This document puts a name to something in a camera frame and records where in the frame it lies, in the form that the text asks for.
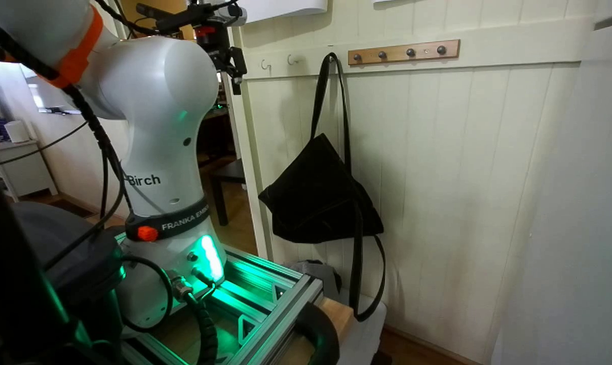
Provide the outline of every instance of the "cable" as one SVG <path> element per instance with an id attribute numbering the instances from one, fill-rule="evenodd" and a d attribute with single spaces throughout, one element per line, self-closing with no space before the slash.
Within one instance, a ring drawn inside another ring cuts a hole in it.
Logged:
<path id="1" fill-rule="evenodd" d="M 32 150 L 32 152 L 28 152 L 28 154 L 20 154 L 20 156 L 2 160 L 0 166 L 2 166 L 2 164 L 10 164 L 10 162 L 16 162 L 16 160 L 22 160 L 22 158 L 28 158 L 28 156 L 32 156 L 32 154 L 39 154 L 39 152 L 43 152 L 43 150 L 47 150 L 47 148 L 51 148 L 51 146 L 55 146 L 55 144 L 59 144 L 59 142 L 71 138 L 75 132 L 79 132 L 79 130 L 85 128 L 85 126 L 87 126 L 87 122 L 83 122 L 81 126 L 77 126 L 75 130 L 67 132 L 65 136 L 61 136 L 61 138 L 57 138 L 57 140 L 53 140 L 53 142 L 49 142 L 49 144 L 45 144 L 45 146 L 41 146 L 41 148 L 36 148 L 36 150 Z"/>
<path id="2" fill-rule="evenodd" d="M 239 14 L 233 16 L 233 20 L 229 20 L 229 22 L 225 24 L 225 26 L 231 26 L 231 24 L 235 24 L 235 22 L 243 16 L 243 10 L 241 10 L 241 6 L 239 6 L 237 0 L 231 0 L 231 2 L 227 2 L 227 4 L 239 10 Z"/>
<path id="3" fill-rule="evenodd" d="M 205 300 L 195 300 L 190 294 L 184 294 L 184 302 L 195 314 L 201 329 L 201 355 L 199 365 L 215 365 L 219 355 L 219 331 L 209 314 Z"/>
<path id="4" fill-rule="evenodd" d="M 120 14 L 122 14 L 122 16 L 126 16 L 126 12 L 124 12 L 124 8 L 122 8 L 122 2 L 120 2 L 120 0 L 116 0 L 113 4 L 118 6 Z"/>
<path id="5" fill-rule="evenodd" d="M 99 209 L 99 217 L 105 217 L 105 205 L 107 205 L 107 183 L 109 183 L 109 174 L 107 174 L 107 156 L 101 152 L 101 209 Z"/>
<path id="6" fill-rule="evenodd" d="M 63 258 L 67 258 L 73 249 L 77 249 L 85 239 L 95 235 L 107 223 L 107 219 L 118 211 L 122 199 L 124 199 L 124 195 L 120 193 L 116 203 L 109 207 L 107 215 L 103 215 L 91 229 L 87 229 L 83 235 L 79 235 L 75 241 L 71 241 L 63 251 L 59 251 L 55 258 L 51 258 L 45 264 L 45 270 L 55 268 Z"/>
<path id="7" fill-rule="evenodd" d="M 320 306 L 306 302 L 294 322 L 294 331 L 304 335 L 314 347 L 308 365 L 338 363 L 340 341 L 330 318 L 322 312 Z"/>
<path id="8" fill-rule="evenodd" d="M 24 63 L 28 69 L 41 73 L 47 79 L 57 79 L 59 71 L 55 71 L 53 67 L 45 65 L 41 59 L 36 59 L 34 55 L 30 55 L 22 45 L 18 45 L 4 28 L 0 28 L 0 47 L 4 51 L 8 51 L 10 55 L 14 55 L 16 61 Z M 91 105 L 85 101 L 83 93 L 73 87 L 67 85 L 63 87 L 63 91 L 73 99 L 73 103 L 79 107 L 81 116 L 85 118 L 85 124 L 91 128 L 101 152 L 105 154 L 111 170 L 116 172 L 118 180 L 120 180 L 120 195 L 116 199 L 116 203 L 111 205 L 111 209 L 107 211 L 107 215 L 103 215 L 89 231 L 85 231 L 81 237 L 77 237 L 71 245 L 67 245 L 61 253 L 57 253 L 51 262 L 47 262 L 47 270 L 53 268 L 55 264 L 59 264 L 65 256 L 69 256 L 75 247 L 79 247 L 87 237 L 91 237 L 97 229 L 103 227 L 103 223 L 118 211 L 122 199 L 126 199 L 128 207 L 132 209 L 130 197 L 126 193 L 126 183 L 124 183 L 124 168 L 120 164 L 120 158 L 99 122 L 99 118 L 93 114 Z"/>
<path id="9" fill-rule="evenodd" d="M 156 266 L 154 262 L 150 262 L 150 260 L 136 258 L 136 256 L 124 256 L 122 262 L 124 262 L 124 264 L 142 264 L 142 266 L 154 270 L 154 272 L 160 276 L 160 280 L 162 280 L 162 286 L 164 286 L 164 290 L 166 290 L 166 308 L 164 308 L 164 314 L 162 314 L 160 322 L 156 322 L 156 324 L 152 324 L 152 326 L 140 326 L 140 324 L 134 324 L 132 320 L 128 320 L 128 318 L 122 314 L 126 326 L 134 329 L 134 331 L 138 331 L 138 333 L 150 333 L 150 331 L 158 329 L 158 326 L 170 316 L 170 310 L 172 310 L 172 288 L 170 288 L 170 280 L 168 280 L 166 272 L 164 272 L 160 266 Z"/>
<path id="10" fill-rule="evenodd" d="M 122 22 L 126 28 L 130 30 L 138 30 L 142 34 L 160 34 L 156 32 L 154 28 L 144 28 L 144 26 L 138 26 L 134 22 L 130 22 L 126 16 L 118 14 L 109 4 L 105 4 L 105 0 L 97 0 L 97 4 L 111 16 L 116 18 L 118 22 Z"/>
<path id="11" fill-rule="evenodd" d="M 128 180 L 128 185 L 150 205 L 154 207 L 160 215 L 166 215 L 164 209 L 160 209 L 160 205 L 156 205 L 150 197 L 144 195 L 144 191 L 140 191 L 132 180 Z"/>

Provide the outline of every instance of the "bag strap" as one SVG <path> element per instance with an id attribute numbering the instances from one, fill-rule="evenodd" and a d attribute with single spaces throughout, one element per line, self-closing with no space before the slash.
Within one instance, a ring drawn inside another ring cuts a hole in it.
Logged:
<path id="1" fill-rule="evenodd" d="M 367 306 L 365 312 L 361 312 L 361 282 L 363 282 L 363 211 L 359 205 L 355 205 L 355 239 L 353 239 L 353 266 L 351 266 L 351 288 L 349 288 L 349 304 L 355 312 L 357 320 L 367 320 L 375 308 L 381 304 L 383 292 L 385 292 L 385 274 L 387 274 L 387 260 L 385 260 L 385 247 L 379 235 L 373 235 L 375 245 L 381 251 L 383 260 L 383 276 L 381 276 L 381 286 L 379 292 L 375 294 L 373 302 Z"/>
<path id="2" fill-rule="evenodd" d="M 347 166 L 347 172 L 351 174 L 351 142 L 349 142 L 349 114 L 347 114 L 349 95 L 347 95 L 347 85 L 345 85 L 342 63 L 334 53 L 328 53 L 320 65 L 320 75 L 318 75 L 318 85 L 316 85 L 314 105 L 312 105 L 310 140 L 314 140 L 314 134 L 320 124 L 322 103 L 324 103 L 326 85 L 328 85 L 328 73 L 332 67 L 338 71 L 338 83 L 340 83 L 340 93 L 342 93 L 345 166 Z"/>

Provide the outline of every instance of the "door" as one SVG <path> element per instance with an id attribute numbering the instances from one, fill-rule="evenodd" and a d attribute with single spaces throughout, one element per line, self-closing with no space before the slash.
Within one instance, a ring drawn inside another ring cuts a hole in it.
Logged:
<path id="1" fill-rule="evenodd" d="M 565 116 L 492 363 L 612 363 L 612 26 Z"/>
<path id="2" fill-rule="evenodd" d="M 598 0 L 596 22 L 606 22 L 612 18 L 612 0 Z"/>

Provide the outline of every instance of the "green led light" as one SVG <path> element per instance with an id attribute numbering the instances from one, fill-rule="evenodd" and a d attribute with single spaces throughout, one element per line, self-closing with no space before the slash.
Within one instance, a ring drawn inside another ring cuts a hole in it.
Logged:
<path id="1" fill-rule="evenodd" d="M 201 237 L 201 247 L 203 247 L 203 251 L 207 256 L 211 278 L 215 282 L 219 282 L 223 278 L 223 264 L 221 264 L 221 258 L 219 258 L 219 251 L 215 247 L 213 237 L 211 235 L 203 235 Z"/>
<path id="2" fill-rule="evenodd" d="M 190 282 L 190 292 L 205 292 L 205 290 L 209 290 L 209 286 L 205 284 L 205 282 L 201 282 L 201 280 L 193 280 Z"/>
<path id="3" fill-rule="evenodd" d="M 126 231 L 116 235 L 118 245 L 122 245 L 126 241 Z"/>
<path id="4" fill-rule="evenodd" d="M 188 112 L 182 110 L 182 112 L 178 114 L 178 120 L 180 120 L 180 122 L 186 122 L 186 118 L 188 118 Z"/>

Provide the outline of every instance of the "white wooden wall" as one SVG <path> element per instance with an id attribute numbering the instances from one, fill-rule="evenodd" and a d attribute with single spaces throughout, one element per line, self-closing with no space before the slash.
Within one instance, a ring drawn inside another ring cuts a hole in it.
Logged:
<path id="1" fill-rule="evenodd" d="M 576 79 L 594 0 L 332 0 L 326 16 L 249 24 L 235 101 L 263 253 L 322 258 L 349 274 L 349 243 L 292 245 L 253 199 L 308 138 L 326 51 L 464 39 L 458 63 L 353 69 L 355 174 L 385 221 L 389 326 L 484 363 L 517 272 L 545 150 Z M 340 138 L 338 107 L 324 130 Z M 379 260 L 365 256 L 365 292 Z"/>

